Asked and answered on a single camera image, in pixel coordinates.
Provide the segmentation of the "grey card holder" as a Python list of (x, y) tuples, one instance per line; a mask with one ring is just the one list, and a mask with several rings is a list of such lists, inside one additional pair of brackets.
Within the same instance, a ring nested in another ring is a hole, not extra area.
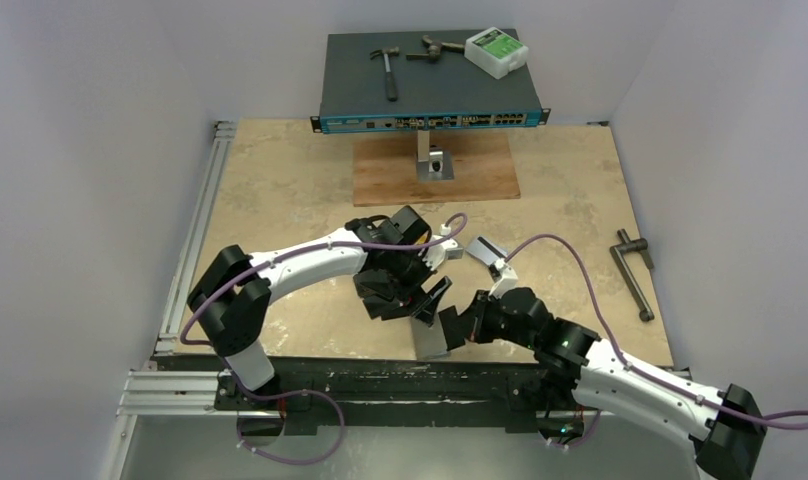
[(433, 316), (433, 322), (430, 325), (422, 320), (411, 318), (410, 326), (415, 358), (418, 361), (433, 361), (450, 356), (438, 313)]

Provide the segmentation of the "black credit card stack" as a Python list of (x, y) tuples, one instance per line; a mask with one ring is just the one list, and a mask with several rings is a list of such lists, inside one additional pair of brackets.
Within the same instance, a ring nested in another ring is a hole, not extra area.
[(370, 269), (356, 274), (353, 283), (370, 319), (392, 320), (414, 315), (417, 289), (414, 277)]

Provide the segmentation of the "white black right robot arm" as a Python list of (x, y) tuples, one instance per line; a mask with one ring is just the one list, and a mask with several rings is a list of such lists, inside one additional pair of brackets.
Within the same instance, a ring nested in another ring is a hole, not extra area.
[(747, 421), (760, 409), (753, 395), (676, 376), (627, 353), (595, 331), (550, 313), (528, 287), (499, 298), (477, 291), (458, 312), (438, 319), (449, 348), (505, 340), (530, 349), (544, 368), (544, 399), (556, 407), (572, 400), (631, 421), (683, 447), (700, 478), (752, 477), (767, 429)]

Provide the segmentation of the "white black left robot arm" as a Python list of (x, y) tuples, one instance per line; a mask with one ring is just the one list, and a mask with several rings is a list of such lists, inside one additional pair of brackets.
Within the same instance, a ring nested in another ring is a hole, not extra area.
[(239, 395), (252, 408), (277, 399), (275, 369), (259, 339), (268, 307), (305, 287), (352, 278), (372, 319), (434, 321), (449, 278), (424, 283), (463, 254), (449, 224), (433, 231), (410, 206), (394, 215), (355, 218), (332, 233), (296, 246), (247, 253), (223, 248), (191, 290), (187, 305), (215, 353), (237, 377)]

